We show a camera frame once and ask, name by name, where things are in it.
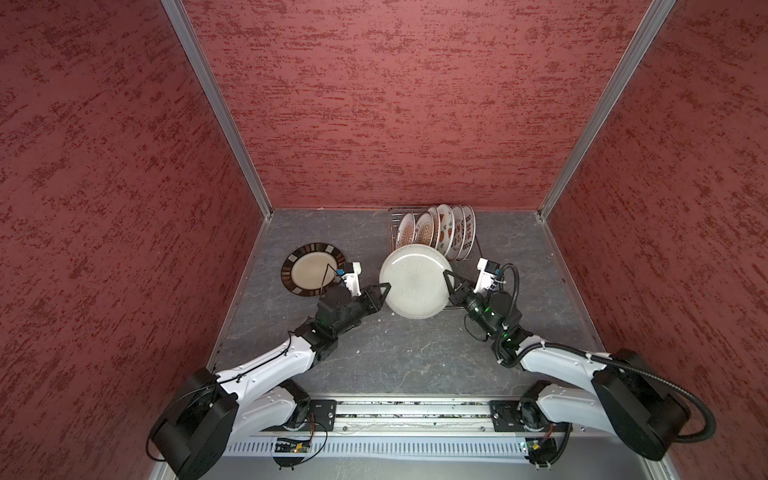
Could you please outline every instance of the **red textured wall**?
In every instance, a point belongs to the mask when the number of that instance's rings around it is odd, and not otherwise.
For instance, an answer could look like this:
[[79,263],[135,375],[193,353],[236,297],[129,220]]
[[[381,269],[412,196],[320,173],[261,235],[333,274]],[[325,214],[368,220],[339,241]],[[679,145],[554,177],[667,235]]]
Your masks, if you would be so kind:
[[157,0],[0,5],[0,478],[146,478],[258,207]]
[[187,0],[276,207],[541,204],[648,0]]
[[606,347],[715,412],[674,449],[688,479],[768,478],[766,25],[764,0],[679,0],[550,217]]

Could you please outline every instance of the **aluminum frame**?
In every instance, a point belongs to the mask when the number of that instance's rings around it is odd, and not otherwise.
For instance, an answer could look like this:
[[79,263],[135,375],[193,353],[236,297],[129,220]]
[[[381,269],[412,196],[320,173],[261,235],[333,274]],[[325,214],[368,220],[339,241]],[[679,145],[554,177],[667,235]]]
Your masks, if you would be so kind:
[[208,60],[205,59],[205,54],[200,46],[200,42],[197,40],[197,35],[194,33],[187,10],[184,9],[184,4],[182,4],[181,0],[161,0],[161,2],[165,12],[168,14],[170,23],[174,26],[181,46],[184,47],[184,51],[187,53],[187,58],[189,58],[192,64],[197,80],[200,81],[200,85],[202,85],[203,91],[206,97],[208,97],[210,107],[214,110],[221,130],[230,143],[237,163],[240,164],[240,169],[243,171],[253,197],[256,198],[256,202],[259,204],[262,215],[264,218],[272,217],[274,209],[270,199],[266,196],[266,191],[261,184],[259,174],[256,172],[248,149],[243,142],[243,138],[240,136],[240,132],[237,130],[237,124],[235,124],[230,109],[227,107],[227,102],[221,94],[218,83],[216,83],[214,73],[210,70]]
[[538,211],[547,220],[677,0],[653,0]]

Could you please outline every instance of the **black cable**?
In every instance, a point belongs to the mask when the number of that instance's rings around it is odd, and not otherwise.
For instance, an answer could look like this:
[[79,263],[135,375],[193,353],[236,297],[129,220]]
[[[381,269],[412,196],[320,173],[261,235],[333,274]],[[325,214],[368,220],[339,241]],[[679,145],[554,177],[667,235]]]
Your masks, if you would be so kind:
[[565,452],[565,447],[568,445],[568,440],[571,437],[571,432],[573,431],[574,426],[572,423],[568,424],[568,428],[565,429],[565,435],[563,435],[563,441],[560,442],[560,448],[558,449],[557,453],[554,454],[554,457],[552,457],[552,460],[545,463],[535,463],[534,465],[537,465],[539,467],[549,467],[551,465],[554,465],[554,463],[560,459],[560,457],[563,456],[563,452]]
[[[523,357],[528,355],[533,350],[542,349],[542,348],[564,350],[565,352],[570,352],[570,353],[573,353],[574,355],[587,358],[586,352],[584,352],[583,350],[576,349],[569,345],[562,345],[561,343],[551,343],[551,342],[544,342],[543,344],[534,343],[532,345],[526,346],[523,350],[521,350],[520,353],[517,355],[517,357],[511,362],[511,365],[509,366],[509,368],[518,365],[520,361],[523,359]],[[602,363],[603,365],[606,365],[606,366],[612,366],[617,369],[622,369],[628,372],[634,372],[648,379],[652,379],[659,383],[663,383],[664,385],[670,387],[672,390],[681,394],[689,402],[694,404],[694,406],[696,406],[699,412],[701,412],[701,415],[703,415],[704,417],[704,427],[702,427],[701,430],[699,430],[698,432],[691,433],[689,435],[678,435],[677,437],[675,437],[675,440],[674,440],[675,442],[677,443],[703,442],[704,440],[712,438],[712,436],[715,434],[715,430],[717,429],[717,420],[715,419],[715,415],[712,413],[709,407],[707,407],[704,404],[704,402],[702,402],[693,393],[688,392],[686,389],[679,386],[678,384],[671,382],[670,380],[667,380],[664,377],[660,377],[655,373],[647,372],[643,369],[638,369],[637,367],[629,365],[627,363],[618,362],[613,359],[607,359],[603,356],[590,355],[589,360],[596,363]]]
[[242,372],[242,373],[238,373],[237,375],[235,375],[235,376],[234,376],[234,377],[232,377],[231,379],[226,379],[226,380],[224,380],[224,381],[222,381],[222,382],[219,382],[219,385],[223,385],[224,383],[227,383],[227,382],[231,382],[232,380],[237,380],[237,381],[239,382],[239,381],[240,381],[240,379],[242,379],[242,378],[243,378],[245,375],[247,375],[247,374],[251,373],[251,372],[252,372],[252,371],[254,371],[255,369],[259,368],[260,366],[265,366],[267,363],[269,363],[269,362],[272,362],[273,360],[275,360],[275,359],[278,359],[278,358],[280,358],[280,357],[281,357],[281,356],[283,356],[283,355],[288,355],[288,350],[290,350],[290,344],[291,344],[291,341],[293,340],[293,335],[292,335],[292,333],[293,333],[293,332],[288,332],[288,346],[287,346],[287,347],[286,347],[286,348],[285,348],[285,349],[284,349],[282,352],[278,353],[277,355],[275,355],[275,356],[274,356],[274,357],[272,357],[271,359],[269,359],[269,360],[266,360],[266,361],[264,361],[264,362],[260,363],[259,365],[256,365],[256,366],[254,366],[254,367],[251,367],[251,368],[249,368],[249,369],[248,369],[248,370],[246,370],[245,372]]
[[[201,386],[198,389],[195,389],[195,390],[192,390],[190,392],[184,393],[182,396],[177,398],[173,403],[171,403],[165,410],[163,410],[163,412],[160,414],[160,418],[165,417],[165,414],[167,414],[168,411],[170,409],[172,409],[177,403],[179,403],[183,398],[186,398],[186,397],[192,395],[193,393],[197,393],[200,390],[210,389],[210,388],[213,388],[213,387],[215,387],[215,385],[203,385],[203,386]],[[150,441],[150,436],[147,435],[147,441],[144,443],[144,451],[147,453],[147,457],[152,458],[156,462],[165,462],[165,460],[163,460],[162,458],[156,458],[156,457],[152,456],[151,453],[149,453],[149,441]]]
[[303,463],[307,463],[309,460],[312,460],[313,458],[315,458],[315,456],[317,456],[317,454],[318,454],[318,453],[322,452],[322,451],[323,451],[323,449],[326,447],[326,443],[328,443],[328,429],[326,428],[326,426],[325,426],[325,425],[323,425],[323,424],[322,424],[322,423],[320,423],[320,422],[317,422],[317,421],[315,421],[315,425],[320,425],[321,427],[323,427],[323,430],[325,430],[325,431],[326,431],[326,439],[325,439],[325,440],[323,440],[323,445],[322,445],[322,446],[320,446],[320,450],[318,450],[317,452],[314,452],[314,453],[312,454],[312,456],[311,456],[311,457],[309,457],[309,458],[305,458],[305,459],[304,459],[304,460],[302,460],[301,462],[297,463],[295,466],[299,466],[299,465],[301,465],[301,464],[303,464]]
[[[498,269],[498,276],[500,277],[500,280],[504,281],[504,272],[507,270],[512,270],[512,276],[514,277],[513,281],[513,287],[512,287],[512,302],[509,304],[509,310],[507,310],[507,314],[504,315],[505,320],[510,317],[512,312],[515,310],[515,308],[518,305],[518,295],[520,294],[520,273],[518,272],[518,268],[513,263],[505,263],[502,265],[501,268]],[[502,320],[502,329],[506,332],[509,329],[509,325],[506,324],[505,320]],[[511,368],[511,361],[512,357],[511,355],[502,348],[502,341],[506,336],[504,335],[497,335],[494,339],[493,346],[491,347],[491,351],[493,352],[494,356],[496,357],[496,361],[501,364],[502,366]]]
[[485,334],[485,338],[480,338],[478,336],[475,336],[474,333],[469,331],[469,328],[467,328],[467,317],[469,317],[469,314],[464,315],[464,330],[467,331],[470,337],[477,340],[478,342],[488,342],[488,334]]
[[509,312],[512,313],[512,310],[518,305],[518,295],[520,294],[520,273],[518,272],[518,268],[514,264],[505,263],[504,265],[502,265],[502,268],[498,269],[498,275],[501,277],[502,281],[504,280],[504,272],[506,270],[512,270],[512,276],[514,278],[514,283],[512,287],[512,304],[509,307]]
[[328,269],[331,269],[333,272],[333,276],[337,276],[338,273],[333,269],[333,266],[330,263],[326,263],[326,271],[323,272],[323,279],[320,281],[320,289],[322,289],[326,285],[326,275],[328,275]]

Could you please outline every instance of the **patterned plate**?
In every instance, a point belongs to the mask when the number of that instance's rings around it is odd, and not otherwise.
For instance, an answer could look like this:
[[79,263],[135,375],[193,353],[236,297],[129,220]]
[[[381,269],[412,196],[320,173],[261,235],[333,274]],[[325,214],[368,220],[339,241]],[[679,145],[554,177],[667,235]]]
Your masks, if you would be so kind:
[[437,214],[437,207],[434,205],[427,209],[427,213],[432,215],[432,231],[435,232],[435,234],[432,235],[432,242],[429,246],[435,248],[437,247],[437,232],[440,230],[440,216]]
[[416,221],[413,218],[413,214],[411,212],[408,212],[407,214],[402,216],[402,220],[400,220],[400,226],[397,227],[397,238],[395,239],[395,250],[399,249],[400,247],[404,247],[405,245],[410,245],[413,243],[413,239],[415,238],[415,224]]
[[451,207],[451,212],[453,212],[455,221],[455,233],[453,235],[451,246],[445,254],[445,258],[449,261],[456,260],[458,253],[462,251],[462,245],[464,245],[464,214],[462,213],[462,208],[458,205],[454,205]]
[[433,228],[432,215],[429,213],[419,215],[419,219],[416,221],[416,240],[414,243],[428,246],[434,237]]
[[457,260],[466,260],[469,257],[469,252],[472,251],[472,247],[475,245],[475,211],[469,205],[462,206],[462,213],[464,214],[464,225],[466,234],[464,235],[464,245],[462,245],[462,251],[458,253]]
[[445,255],[445,252],[448,251],[451,243],[453,243],[453,212],[448,205],[439,204],[437,214],[440,221],[440,230],[435,248]]
[[291,293],[299,296],[320,295],[341,281],[336,270],[344,262],[344,254],[333,245],[309,243],[295,249],[286,258],[280,269],[280,278]]

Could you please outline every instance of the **stacked plates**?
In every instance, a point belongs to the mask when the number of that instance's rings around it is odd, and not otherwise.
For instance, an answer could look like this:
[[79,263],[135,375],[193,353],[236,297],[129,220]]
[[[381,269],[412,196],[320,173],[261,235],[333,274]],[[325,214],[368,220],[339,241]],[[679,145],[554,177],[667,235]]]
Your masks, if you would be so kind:
[[469,205],[440,204],[426,212],[408,212],[400,220],[395,249],[420,243],[446,259],[465,260],[475,244],[475,212]]

